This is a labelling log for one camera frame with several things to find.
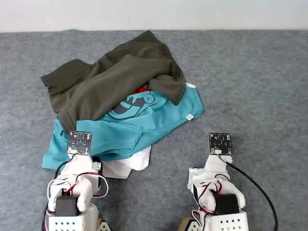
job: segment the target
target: perforated white panel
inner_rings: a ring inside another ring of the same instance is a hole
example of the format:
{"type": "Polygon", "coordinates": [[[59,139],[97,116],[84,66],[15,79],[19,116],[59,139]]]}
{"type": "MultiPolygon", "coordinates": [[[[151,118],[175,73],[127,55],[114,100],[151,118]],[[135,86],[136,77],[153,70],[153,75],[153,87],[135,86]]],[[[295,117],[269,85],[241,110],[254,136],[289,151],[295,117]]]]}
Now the perforated white panel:
{"type": "Polygon", "coordinates": [[[210,216],[205,219],[209,231],[248,231],[246,212],[210,216]]]}

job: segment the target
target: white wire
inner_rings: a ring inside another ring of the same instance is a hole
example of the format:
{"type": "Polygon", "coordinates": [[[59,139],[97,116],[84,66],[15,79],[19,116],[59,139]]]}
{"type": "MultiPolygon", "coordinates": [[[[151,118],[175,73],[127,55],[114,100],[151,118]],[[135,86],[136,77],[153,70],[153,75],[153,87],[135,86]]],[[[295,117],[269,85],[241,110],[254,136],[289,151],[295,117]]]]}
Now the white wire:
{"type": "Polygon", "coordinates": [[[68,185],[69,186],[71,186],[71,184],[68,182],[68,181],[66,181],[66,180],[63,180],[63,179],[53,179],[53,180],[51,180],[49,183],[48,183],[48,186],[47,186],[47,198],[48,198],[48,200],[49,200],[49,198],[50,198],[50,186],[51,186],[51,184],[53,183],[53,182],[55,182],[56,180],[59,180],[59,181],[61,181],[61,182],[64,182],[64,183],[68,183],[68,185]]]}
{"type": "Polygon", "coordinates": [[[91,174],[91,173],[82,174],[82,176],[86,176],[86,175],[88,175],[88,176],[97,176],[97,177],[99,177],[99,178],[101,178],[101,179],[103,179],[105,181],[105,184],[107,186],[105,194],[101,195],[101,196],[96,196],[96,195],[93,196],[95,198],[103,198],[103,197],[105,197],[108,194],[108,191],[109,191],[109,185],[107,183],[106,178],[104,176],[102,176],[102,175],[96,175],[96,174],[91,174]]]}
{"type": "Polygon", "coordinates": [[[99,178],[103,179],[105,181],[105,184],[107,186],[107,189],[106,189],[106,192],[104,195],[101,195],[101,196],[96,196],[95,198],[102,198],[102,197],[105,197],[107,194],[108,194],[108,190],[109,190],[109,185],[107,183],[107,180],[104,176],[101,176],[101,175],[98,175],[99,178]]]}
{"type": "Polygon", "coordinates": [[[193,213],[198,213],[199,214],[199,217],[200,217],[200,213],[198,210],[192,210],[192,217],[197,221],[198,225],[200,226],[201,228],[201,222],[194,216],[193,213]]]}

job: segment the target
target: black cable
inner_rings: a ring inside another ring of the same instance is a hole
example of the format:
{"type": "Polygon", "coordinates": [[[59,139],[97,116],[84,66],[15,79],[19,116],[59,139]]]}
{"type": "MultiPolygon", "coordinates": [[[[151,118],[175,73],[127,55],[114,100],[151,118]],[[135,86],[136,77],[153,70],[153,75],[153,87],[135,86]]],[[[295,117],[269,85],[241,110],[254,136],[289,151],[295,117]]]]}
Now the black cable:
{"type": "MultiPolygon", "coordinates": [[[[72,156],[71,159],[69,159],[69,160],[63,162],[62,164],[60,164],[60,165],[58,166],[58,168],[57,168],[57,170],[56,170],[56,173],[54,174],[53,179],[56,179],[56,178],[58,177],[58,174],[59,174],[60,169],[61,169],[64,165],[66,165],[67,163],[71,162],[71,161],[73,160],[74,157],[75,157],[75,154],[72,156]]],[[[48,202],[47,202],[47,204],[46,204],[46,206],[45,206],[45,210],[44,210],[44,216],[43,216],[43,221],[42,221],[42,225],[41,225],[42,231],[46,231],[46,230],[45,230],[45,217],[46,217],[46,210],[47,210],[47,208],[48,208],[48,202]]]]}
{"type": "Polygon", "coordinates": [[[223,176],[223,177],[227,178],[227,180],[230,182],[230,179],[226,175],[218,173],[218,174],[215,175],[215,178],[216,178],[216,176],[223,176]]]}
{"type": "Polygon", "coordinates": [[[275,226],[274,226],[274,231],[277,231],[278,230],[278,218],[277,218],[277,214],[276,214],[276,210],[275,210],[275,207],[272,203],[272,201],[270,200],[270,197],[266,194],[266,192],[261,188],[260,185],[257,184],[257,182],[255,182],[249,175],[247,175],[244,171],[240,170],[238,167],[234,166],[233,164],[230,164],[224,160],[221,159],[221,161],[225,162],[228,166],[234,168],[235,170],[237,170],[238,172],[242,173],[245,177],[247,177],[261,192],[262,194],[264,195],[264,197],[267,199],[269,205],[270,205],[270,208],[273,212],[273,215],[274,215],[274,219],[275,219],[275,226]]]}

